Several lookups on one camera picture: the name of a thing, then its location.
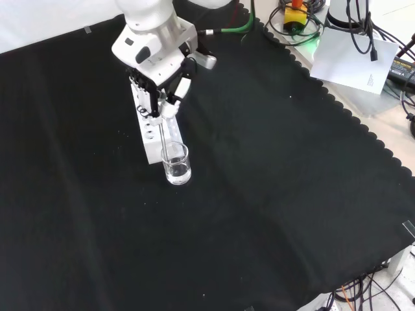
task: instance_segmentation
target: black cloth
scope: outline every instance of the black cloth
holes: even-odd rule
[[[176,9],[205,29],[233,5]],[[2,310],[293,311],[411,243],[410,172],[258,21],[203,40],[217,66],[178,114],[193,175],[168,184],[111,52],[124,24],[0,56]]]

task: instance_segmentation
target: black cable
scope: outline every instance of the black cable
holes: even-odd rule
[[[390,96],[395,97],[398,100],[401,100],[401,97],[399,96],[399,94],[397,92],[395,92],[395,90],[389,85],[389,83],[387,81],[385,82],[385,85],[387,87],[389,87],[389,89],[393,92],[393,94],[396,95],[396,97],[393,96],[392,94],[390,94],[389,92],[387,92],[386,90],[383,90],[386,94],[389,94]],[[411,101],[411,102],[408,102],[408,101],[404,100],[405,104],[415,108],[415,101],[412,98],[410,98],[407,94],[405,94],[405,95]]]
[[[195,73],[197,73],[197,61],[193,57],[188,57],[188,59],[192,60],[195,65]]]
[[[393,302],[393,304],[396,306],[396,308],[398,309],[398,311],[401,311],[401,309],[398,307],[398,305],[397,305],[397,303],[393,300],[393,298],[386,292],[386,290],[384,290],[383,288],[382,288],[382,286],[380,286],[375,280],[373,280],[374,281],[374,283],[376,284],[376,286],[377,287],[379,287],[381,290],[382,290],[382,292],[383,293],[385,293],[386,294],[386,296],[388,296],[388,298],[391,300],[391,302]],[[372,295],[371,296],[369,296],[369,298],[370,298],[370,300],[369,300],[369,302],[370,302],[370,306],[371,306],[371,308],[370,308],[370,311],[373,311],[372,310]]]
[[[401,40],[399,40],[393,34],[390,34],[389,32],[383,30],[381,27],[378,27],[376,25],[373,25],[373,28],[379,32],[379,34],[381,35],[382,39],[385,39],[386,38],[386,39],[388,39],[391,42],[398,43],[398,44],[402,45],[403,48],[399,46],[399,48],[401,49],[401,51],[404,52],[406,55],[408,55],[409,57],[411,57],[415,61],[415,52],[412,51],[411,49],[405,50],[406,45]]]
[[[405,96],[405,95],[406,95],[405,90],[407,89],[408,82],[410,81],[410,79],[411,79],[414,75],[415,75],[415,71],[414,71],[413,73],[411,73],[411,74],[409,75],[409,77],[407,78],[407,80],[405,81],[405,85],[403,86],[403,91],[401,91],[401,92],[403,92],[403,96]],[[403,110],[405,110],[405,112],[407,113],[407,119],[408,119],[409,121],[414,121],[414,119],[415,119],[414,115],[413,115],[412,113],[409,113],[409,112],[408,112],[408,110],[407,110],[407,108],[405,107],[405,101],[403,100],[403,96],[401,96],[401,97],[399,98],[399,99],[400,99],[400,101],[401,101],[401,103],[402,103],[402,108],[403,108]]]
[[[350,288],[352,288],[354,285],[350,285],[344,288],[344,290],[349,290]],[[336,290],[336,293],[340,293],[343,292],[343,290]]]
[[[355,294],[353,297],[348,297],[349,301],[356,301],[361,295],[362,295],[362,291],[363,291],[363,278],[362,277],[358,277],[357,279],[353,280],[353,282],[357,281],[359,284],[359,290],[357,291],[357,294]],[[344,289],[344,291],[350,289],[351,287],[354,287],[354,285],[351,285],[347,288]],[[346,303],[346,297],[342,297],[339,294],[335,294],[335,299],[342,302],[342,303]]]
[[[374,280],[375,273],[372,274],[372,277],[370,277],[370,286],[369,286],[369,305],[370,305],[370,311],[374,311],[374,307],[372,305],[372,281]]]
[[[371,283],[372,283],[372,279],[370,279],[370,281],[369,281],[369,283],[368,283],[367,287],[366,287],[366,288],[362,291],[362,296],[364,295],[364,293],[366,293],[366,292],[368,291],[368,289],[369,289],[369,287],[370,287]]]
[[[357,300],[357,298],[356,298],[356,280],[353,280],[353,297],[354,297],[354,300],[353,300],[353,309],[354,309],[354,311],[356,311],[356,300]]]
[[[280,31],[278,31],[274,26],[273,26],[273,24],[270,22],[271,21],[271,19],[272,18],[274,18],[274,16],[281,10],[280,9],[280,7],[277,7],[277,8],[275,8],[272,12],[271,12],[271,14],[270,14],[270,17],[269,17],[269,25],[271,26],[271,28],[275,31],[275,32],[277,32],[278,34],[282,34],[283,36],[303,36],[303,37],[311,37],[311,36],[314,36],[315,34],[317,34],[317,33],[319,33],[320,32],[320,29],[321,29],[321,25],[322,25],[322,23],[320,22],[320,21],[315,21],[314,20],[314,18],[312,17],[312,15],[313,15],[313,13],[309,13],[308,11],[304,11],[304,10],[302,10],[302,9],[300,9],[300,8],[294,8],[293,6],[290,6],[290,5],[286,5],[285,6],[286,8],[291,8],[291,9],[293,9],[293,10],[297,10],[297,11],[300,11],[300,12],[303,12],[303,13],[306,13],[307,14],[307,16],[309,16],[309,18],[308,18],[308,20],[307,20],[307,22],[306,22],[306,24],[304,25],[304,28],[303,29],[301,29],[301,30],[299,30],[299,31],[293,31],[293,32],[290,32],[290,33],[287,33],[287,32],[280,32]],[[316,27],[317,27],[317,30],[315,31],[315,32],[312,32],[311,34],[302,34],[302,31],[306,28],[306,26],[309,24],[309,22],[310,21],[313,21],[313,23],[316,25]]]
[[[396,281],[396,279],[401,275],[401,273],[402,273],[402,270],[403,269],[401,269],[401,271],[396,275],[396,277],[395,277],[395,279],[393,279],[392,280],[392,282],[388,285],[388,287],[386,287],[384,290],[382,290],[381,292],[379,292],[379,293],[377,293],[377,294],[375,294],[375,295],[373,295],[372,296],[372,298],[373,297],[376,297],[377,295],[380,295],[380,294],[382,294],[383,292],[385,292],[385,291],[387,291],[394,283],[395,283],[395,281]]]
[[[361,295],[361,304],[359,306],[359,311],[363,311],[363,302],[364,302],[364,299],[363,299],[363,294],[362,294]]]
[[[407,50],[410,50],[415,45],[415,34],[412,35],[411,40],[406,44],[403,50],[396,54],[397,57],[402,57]]]
[[[357,19],[359,20],[359,22],[362,22],[359,0],[356,0],[356,12],[357,12]]]
[[[335,303],[335,292],[331,293],[330,296],[329,296],[329,299],[327,300],[326,311],[331,310],[331,307],[333,306],[333,303]]]
[[[346,15],[348,17],[349,32],[350,32],[351,40],[353,41],[353,44],[354,44],[355,48],[357,49],[357,51],[359,53],[365,55],[365,54],[368,54],[369,51],[370,51],[370,60],[375,61],[375,60],[377,60],[377,51],[376,51],[375,43],[374,43],[373,23],[372,23],[372,19],[371,19],[371,13],[369,12],[369,0],[366,0],[366,17],[365,17],[364,21],[362,21],[362,19],[361,19],[360,8],[359,8],[358,3],[356,5],[357,16],[358,16],[359,22],[355,21],[354,19],[351,18],[350,1],[351,0],[346,1]],[[351,22],[354,22],[354,23],[358,24],[359,29],[363,29],[364,34],[366,34],[369,37],[369,45],[368,45],[368,48],[365,51],[362,51],[361,48],[359,47],[359,45],[356,42],[355,29],[353,29],[353,25],[352,25]]]

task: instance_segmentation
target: clear glass beaker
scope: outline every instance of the clear glass beaker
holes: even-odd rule
[[[176,141],[166,144],[166,150],[161,150],[161,159],[169,183],[183,185],[189,181],[192,171],[186,145]]]

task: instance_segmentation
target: cable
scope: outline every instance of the cable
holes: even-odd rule
[[[347,303],[348,303],[351,311],[354,311],[354,309],[353,309],[353,307],[352,307],[352,305],[351,305],[351,303],[350,303],[350,301],[348,299],[348,295],[346,294],[346,291],[344,290],[344,286],[343,285],[342,285],[342,291],[343,291],[343,294],[344,294],[344,298],[346,299],[346,301],[347,301]]]
[[[383,90],[386,94],[389,94],[390,96],[392,96],[392,97],[395,97],[396,99],[398,99],[398,100],[400,100],[400,95],[398,94],[398,93],[396,93],[395,91],[394,91],[394,89],[389,85],[389,83],[386,81],[385,82],[385,85],[387,86],[387,87],[389,87],[389,89],[393,92],[393,94],[395,94],[396,96],[393,96],[392,94],[390,94],[389,92],[387,92],[386,90]],[[411,102],[408,102],[408,101],[406,101],[406,100],[404,100],[404,102],[405,102],[405,104],[406,105],[409,105],[409,106],[412,106],[412,107],[414,107],[415,108],[415,101],[412,99],[412,98],[410,98],[407,94],[405,94],[406,96],[407,96],[407,98],[411,101]]]
[[[366,289],[363,290],[363,292],[362,292],[362,296],[361,296],[362,300],[361,300],[361,306],[359,308],[359,311],[363,311],[363,303],[365,302],[365,300],[363,299],[363,295],[372,286],[372,281],[374,279],[374,275],[375,275],[375,272],[372,273],[372,277],[369,277],[370,278],[369,284],[367,285]]]
[[[397,57],[402,57],[407,50],[410,50],[415,45],[415,34],[412,35],[411,40],[403,48],[403,50],[396,54]]]
[[[363,311],[363,302],[364,302],[363,295],[361,295],[361,303],[359,306],[359,311]]]
[[[326,304],[326,311],[330,311],[331,307],[333,306],[333,303],[335,303],[335,292],[331,293],[329,296],[329,299],[327,299],[327,304]]]
[[[209,36],[212,34],[221,34],[221,33],[237,33],[237,34],[246,34],[250,32],[254,27],[255,21],[255,3],[254,0],[251,0],[251,12],[249,15],[248,22],[237,28],[222,28],[222,29],[206,29],[206,30],[198,30],[197,34],[199,36]]]
[[[353,297],[354,297],[353,307],[356,311],[356,285],[355,285],[355,283],[356,283],[356,280],[353,280]]]
[[[358,16],[359,22],[356,22],[354,19],[351,18],[350,1],[351,0],[347,0],[346,2],[346,15],[349,20],[349,31],[350,31],[351,40],[353,41],[353,44],[359,53],[368,54],[370,51],[370,60],[376,61],[377,51],[376,51],[375,43],[374,43],[374,32],[373,32],[373,23],[371,19],[371,13],[369,12],[369,0],[366,0],[366,17],[364,19],[364,22],[362,22],[362,19],[361,19],[359,3],[357,0],[356,0],[356,10],[357,10],[357,16]],[[352,20],[354,23],[357,23],[358,25],[360,25],[361,28],[364,29],[364,33],[367,34],[367,36],[369,37],[369,45],[365,51],[362,51],[356,42],[355,34],[353,32],[353,27],[351,24]]]
[[[380,286],[375,280],[373,280],[374,281],[374,283],[376,284],[376,286],[377,287],[379,287],[381,290],[382,290],[382,292],[383,293],[385,293],[386,294],[386,296],[388,296],[388,298],[391,300],[391,302],[393,302],[393,304],[396,306],[396,308],[398,309],[398,311],[401,311],[401,309],[398,307],[398,305],[397,305],[397,303],[393,300],[393,298],[386,292],[386,290],[384,290],[383,288],[382,288],[382,286]],[[369,300],[369,302],[370,302],[370,310],[372,311],[372,295],[371,296],[369,296],[369,298],[370,298],[370,300]]]
[[[303,45],[307,42],[310,42],[312,40],[314,40],[315,38],[318,38],[320,36],[320,30],[323,26],[323,23],[315,16],[314,13],[319,12],[321,9],[323,9],[324,5],[326,4],[326,0],[310,0],[310,1],[304,1],[303,4],[307,7],[307,10],[302,10],[301,8],[294,8],[293,6],[288,5],[289,3],[291,3],[291,0],[279,0],[279,5],[273,9],[273,11],[271,12],[267,23],[264,26],[263,29],[263,33],[265,35],[265,37],[271,41],[272,43],[275,43],[277,45],[283,46],[283,47],[297,47],[299,45]],[[301,30],[295,30],[292,32],[281,32],[278,29],[275,28],[275,26],[273,26],[273,24],[271,23],[272,18],[274,18],[274,16],[281,10],[285,10],[286,8],[290,8],[291,10],[296,10],[296,11],[300,11],[303,12],[307,15],[308,19],[306,24],[304,25],[304,27]],[[303,31],[306,28],[306,26],[308,26],[309,22],[314,23],[314,25],[316,26],[316,30],[310,34],[304,34]],[[306,40],[300,41],[300,42],[294,42],[294,43],[281,43],[278,40],[269,38],[267,36],[267,27],[270,26],[272,28],[272,30],[274,30],[275,32],[277,32],[278,34],[281,34],[282,36],[302,36],[302,37],[309,37]]]
[[[195,73],[197,73],[197,61],[193,57],[187,57],[187,58],[193,61],[193,64],[195,65]]]
[[[395,283],[395,281],[396,281],[396,279],[401,275],[401,273],[402,273],[402,271],[403,271],[403,269],[401,269],[401,271],[396,275],[396,277],[395,277],[395,279],[393,279],[392,280],[392,282],[388,285],[388,287],[386,287],[384,290],[382,290],[381,292],[379,292],[379,293],[377,293],[377,294],[375,294],[375,295],[373,295],[372,296],[372,298],[374,298],[374,297],[376,297],[377,295],[380,295],[380,294],[382,294],[383,292],[385,292],[385,291],[387,291],[394,283]]]
[[[353,282],[356,282],[356,284],[359,284],[359,290],[357,291],[357,294],[355,294],[353,297],[348,298],[350,301],[356,301],[357,298],[359,298],[362,295],[362,290],[363,290],[363,278],[362,277],[358,277],[357,279],[355,279]],[[346,287],[345,290],[349,290],[350,288],[354,287],[354,285],[350,285],[349,287]],[[342,302],[342,303],[346,303],[346,298],[343,298],[339,295],[336,294],[335,296],[336,300]]]
[[[372,274],[372,277],[370,277],[370,286],[369,286],[369,305],[370,305],[370,311],[374,311],[374,306],[372,305],[372,281],[374,280],[375,274]]]
[[[402,108],[403,108],[403,110],[405,111],[405,113],[407,114],[407,119],[408,119],[409,121],[411,121],[411,122],[413,122],[413,121],[414,121],[415,116],[414,116],[412,113],[409,113],[409,112],[408,112],[407,108],[405,107],[405,101],[403,100],[403,97],[406,95],[405,90],[407,89],[408,82],[409,82],[409,80],[410,80],[410,79],[411,79],[414,75],[415,75],[415,71],[409,75],[409,77],[408,77],[408,78],[407,78],[407,80],[405,81],[405,85],[403,86],[403,89],[402,89],[402,91],[401,91],[401,96],[400,96],[400,100],[401,100],[401,103],[402,103]]]
[[[378,33],[381,35],[381,37],[382,37],[382,39],[384,39],[385,40],[385,38],[386,39],[388,39],[389,41],[391,41],[391,42],[394,42],[394,43],[398,43],[398,44],[400,44],[401,46],[399,46],[399,48],[401,49],[401,52],[403,52],[403,53],[405,53],[406,55],[408,55],[412,60],[414,60],[415,61],[415,52],[414,51],[412,51],[411,49],[406,49],[406,45],[401,41],[401,40],[399,40],[397,37],[395,37],[393,34],[390,34],[389,32],[387,32],[387,31],[385,31],[385,30],[383,30],[381,27],[378,27],[378,26],[376,26],[376,25],[373,25],[373,28],[376,30],[376,31],[378,31]]]

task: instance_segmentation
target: water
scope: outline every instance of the water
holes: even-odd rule
[[[179,162],[180,159],[171,159],[171,163]],[[172,183],[173,185],[183,185],[184,183],[187,183],[190,179],[190,176],[192,174],[192,170],[188,166],[188,163],[185,161],[183,163],[177,164],[177,165],[171,165],[168,166],[165,165],[165,172],[166,177],[169,183]]]

